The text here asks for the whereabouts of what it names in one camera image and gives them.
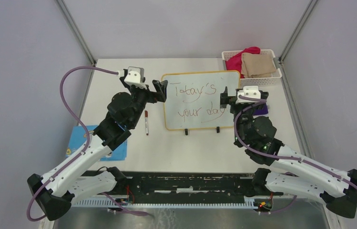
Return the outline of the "red capped whiteboard marker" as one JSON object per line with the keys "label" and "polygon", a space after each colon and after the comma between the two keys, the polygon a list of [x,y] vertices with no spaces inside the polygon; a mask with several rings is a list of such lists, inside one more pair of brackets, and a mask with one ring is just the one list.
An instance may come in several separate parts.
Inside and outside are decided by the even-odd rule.
{"label": "red capped whiteboard marker", "polygon": [[144,111],[144,116],[145,116],[145,133],[148,136],[149,135],[149,122],[148,122],[148,111]]}

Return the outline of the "yellow framed whiteboard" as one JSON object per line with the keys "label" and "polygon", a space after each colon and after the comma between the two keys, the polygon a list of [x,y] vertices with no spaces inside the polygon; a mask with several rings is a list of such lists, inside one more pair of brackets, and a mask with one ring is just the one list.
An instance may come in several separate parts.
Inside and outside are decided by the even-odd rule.
{"label": "yellow framed whiteboard", "polygon": [[238,71],[170,73],[163,105],[164,125],[169,131],[231,128],[230,108],[220,107],[220,94],[235,93],[240,86]]}

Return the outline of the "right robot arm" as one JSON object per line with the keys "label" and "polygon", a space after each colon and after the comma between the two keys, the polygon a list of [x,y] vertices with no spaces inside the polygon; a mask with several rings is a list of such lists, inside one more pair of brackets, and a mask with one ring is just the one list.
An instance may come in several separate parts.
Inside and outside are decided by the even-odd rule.
{"label": "right robot arm", "polygon": [[234,145],[261,167],[251,182],[252,190],[285,193],[308,198],[330,212],[352,219],[357,211],[357,170],[339,170],[319,163],[276,139],[277,129],[266,116],[255,116],[266,104],[268,92],[258,86],[228,90],[220,94],[220,107],[234,116]]}

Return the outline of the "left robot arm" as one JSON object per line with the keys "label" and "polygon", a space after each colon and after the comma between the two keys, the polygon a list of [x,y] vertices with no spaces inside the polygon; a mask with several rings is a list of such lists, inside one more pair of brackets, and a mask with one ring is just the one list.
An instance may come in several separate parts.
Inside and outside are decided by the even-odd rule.
{"label": "left robot arm", "polygon": [[155,91],[143,83],[129,85],[123,82],[128,92],[115,94],[108,104],[105,118],[87,133],[86,141],[63,162],[44,175],[32,174],[27,184],[32,200],[27,207],[27,218],[31,216],[32,204],[36,202],[50,221],[59,219],[69,211],[72,204],[102,192],[121,194],[126,182],[118,169],[105,171],[79,181],[78,178],[103,156],[112,153],[131,135],[145,110],[147,103],[164,103],[167,99],[168,81],[152,81]]}

